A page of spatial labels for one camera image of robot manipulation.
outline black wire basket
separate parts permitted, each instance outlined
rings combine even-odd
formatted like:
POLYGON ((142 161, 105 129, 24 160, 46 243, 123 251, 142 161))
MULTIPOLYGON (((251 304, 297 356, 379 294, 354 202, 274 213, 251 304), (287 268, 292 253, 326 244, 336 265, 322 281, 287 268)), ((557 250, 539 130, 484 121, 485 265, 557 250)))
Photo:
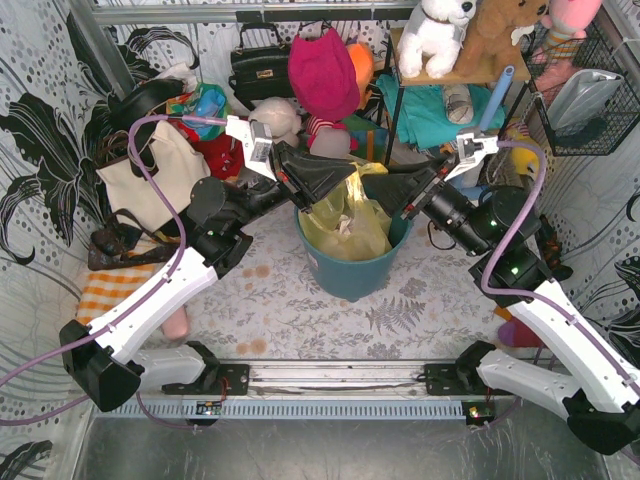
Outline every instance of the black wire basket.
POLYGON ((536 31, 523 41, 525 62, 531 73, 529 88, 540 92, 536 106, 554 156, 609 155, 640 120, 640 100, 627 80, 624 70, 612 55, 612 48, 602 32, 595 26, 587 29, 584 40, 569 40, 544 50, 547 30, 538 24, 536 31), (549 72, 568 71, 571 67, 600 69, 623 76, 615 93, 606 101, 597 115, 557 130, 551 127, 547 108, 552 104, 566 80, 555 84, 549 72), (538 83, 544 89, 538 89, 538 83))

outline orange checkered cloth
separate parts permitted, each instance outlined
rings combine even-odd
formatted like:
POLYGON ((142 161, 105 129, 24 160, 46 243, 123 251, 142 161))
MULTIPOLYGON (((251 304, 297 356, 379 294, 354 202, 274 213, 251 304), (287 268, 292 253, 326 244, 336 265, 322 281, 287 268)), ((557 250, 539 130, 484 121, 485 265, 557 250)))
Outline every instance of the orange checkered cloth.
MULTIPOLYGON (((157 244, 143 236, 133 249, 133 253, 141 254, 157 244)), ((94 318, 108 312, 113 307, 135 292, 153 274, 162 268, 162 263, 139 265, 136 267, 118 268, 90 272, 78 304, 76 320, 83 325, 94 318)))

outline blue bucket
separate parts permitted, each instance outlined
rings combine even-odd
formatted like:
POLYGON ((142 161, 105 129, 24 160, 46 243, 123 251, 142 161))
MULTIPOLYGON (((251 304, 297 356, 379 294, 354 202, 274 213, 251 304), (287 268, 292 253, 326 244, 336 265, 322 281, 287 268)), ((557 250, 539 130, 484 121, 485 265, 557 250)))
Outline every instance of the blue bucket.
POLYGON ((334 297, 355 302, 384 287, 393 260, 411 232, 411 222, 396 216, 391 221, 391 250, 381 257, 362 262, 347 262, 325 255, 309 243, 300 228, 298 209, 293 211, 296 230, 307 251, 309 268, 318 285, 334 297))

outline wooden shelf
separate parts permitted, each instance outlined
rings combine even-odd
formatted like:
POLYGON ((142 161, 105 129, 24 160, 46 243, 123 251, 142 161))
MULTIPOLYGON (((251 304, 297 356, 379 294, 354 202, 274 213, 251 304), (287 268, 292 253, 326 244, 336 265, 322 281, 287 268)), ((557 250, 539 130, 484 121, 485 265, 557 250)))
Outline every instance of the wooden shelf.
MULTIPOLYGON (((402 28, 393 28, 391 29, 391 43, 393 45, 393 56, 397 60, 399 58, 398 55, 398 43, 400 42, 400 37, 402 36, 402 28)), ((519 57, 518 63, 515 65, 516 73, 513 76, 513 80, 516 82, 526 82, 531 79, 531 75, 529 74, 529 70, 524 63, 522 57, 519 57)), ((442 78, 431 78, 424 71, 424 64, 422 67, 422 71, 420 75, 414 78, 402 78, 400 71, 398 71, 398 78, 400 80, 400 86, 402 87, 418 87, 421 85, 451 85, 451 84, 484 84, 497 82, 498 76, 493 73, 493 59, 483 56, 480 61, 480 66, 478 70, 468 77, 462 77, 455 72, 448 73, 442 78)))

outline blue handle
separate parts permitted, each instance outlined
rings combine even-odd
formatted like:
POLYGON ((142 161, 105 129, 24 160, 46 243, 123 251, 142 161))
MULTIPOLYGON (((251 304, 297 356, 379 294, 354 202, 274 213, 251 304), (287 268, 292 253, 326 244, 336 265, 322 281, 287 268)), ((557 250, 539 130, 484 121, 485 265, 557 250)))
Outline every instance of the blue handle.
POLYGON ((489 99, 487 108, 484 109, 482 119, 480 120, 480 124, 478 125, 478 129, 481 132, 484 132, 489 128, 489 124, 491 123, 493 116, 496 114, 496 111, 502 103, 502 99, 511 86, 511 81, 513 80, 513 74, 515 73, 515 71, 516 69, 513 65, 508 65, 502 72, 502 75, 500 75, 498 84, 491 94, 491 98, 489 99))

